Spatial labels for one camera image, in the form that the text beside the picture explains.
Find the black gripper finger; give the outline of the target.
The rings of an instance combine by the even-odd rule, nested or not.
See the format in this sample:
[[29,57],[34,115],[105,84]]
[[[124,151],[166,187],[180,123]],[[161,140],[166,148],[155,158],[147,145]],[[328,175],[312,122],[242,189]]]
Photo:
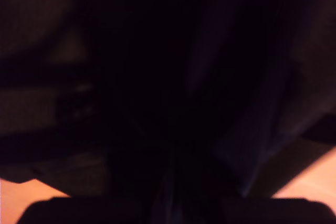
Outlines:
[[202,198],[240,198],[236,177],[207,152],[180,150],[180,169],[187,184]]
[[170,148],[118,148],[118,197],[152,201],[170,161]]

